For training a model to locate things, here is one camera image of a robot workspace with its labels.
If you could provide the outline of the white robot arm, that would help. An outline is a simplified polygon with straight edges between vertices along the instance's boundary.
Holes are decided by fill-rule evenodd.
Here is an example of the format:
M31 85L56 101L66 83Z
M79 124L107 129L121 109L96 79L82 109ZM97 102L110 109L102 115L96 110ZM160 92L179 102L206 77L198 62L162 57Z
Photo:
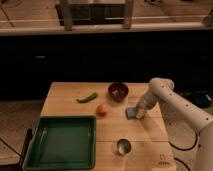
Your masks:
M174 92L171 79L152 78L136 105L136 113L151 110L161 99L175 109L199 136L194 171L213 171L213 116Z

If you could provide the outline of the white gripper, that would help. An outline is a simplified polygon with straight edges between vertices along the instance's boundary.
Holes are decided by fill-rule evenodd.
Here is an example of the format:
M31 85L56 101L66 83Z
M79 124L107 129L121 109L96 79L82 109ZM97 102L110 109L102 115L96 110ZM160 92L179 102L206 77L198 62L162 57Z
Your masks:
M147 110L151 110L157 103L157 97L148 90L138 102L140 109L136 110L136 118L142 119L145 117Z

